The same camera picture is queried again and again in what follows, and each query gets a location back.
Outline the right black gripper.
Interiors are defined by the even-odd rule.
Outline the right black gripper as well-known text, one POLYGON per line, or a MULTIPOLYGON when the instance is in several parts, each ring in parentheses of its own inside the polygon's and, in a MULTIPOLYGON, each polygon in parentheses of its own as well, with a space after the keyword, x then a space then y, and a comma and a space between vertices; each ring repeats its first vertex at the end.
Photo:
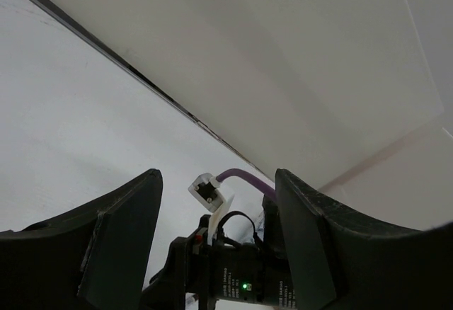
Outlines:
POLYGON ((215 309, 219 300, 293 309, 294 286, 282 235, 277 205, 265 196, 263 233, 252 227, 252 242, 226 237, 224 225, 240 211, 220 222, 220 236, 207 242, 210 216, 200 218, 189 237, 169 246, 164 267, 142 292, 142 309, 184 309, 187 294, 194 294, 199 309, 215 309))

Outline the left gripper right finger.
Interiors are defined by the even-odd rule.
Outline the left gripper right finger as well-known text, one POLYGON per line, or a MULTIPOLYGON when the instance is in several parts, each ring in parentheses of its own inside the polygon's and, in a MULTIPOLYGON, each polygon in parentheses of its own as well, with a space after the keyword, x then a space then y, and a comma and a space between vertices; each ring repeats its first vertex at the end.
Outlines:
POLYGON ((298 309, 451 309, 452 225, 383 222, 275 174, 298 309))

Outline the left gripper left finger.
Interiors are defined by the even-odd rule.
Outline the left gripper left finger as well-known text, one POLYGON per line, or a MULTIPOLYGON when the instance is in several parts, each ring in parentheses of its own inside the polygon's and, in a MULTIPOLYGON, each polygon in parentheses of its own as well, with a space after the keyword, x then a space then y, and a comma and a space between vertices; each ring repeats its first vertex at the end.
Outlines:
POLYGON ((1 233, 2 309, 138 309, 163 179, 116 190, 22 231, 1 233))

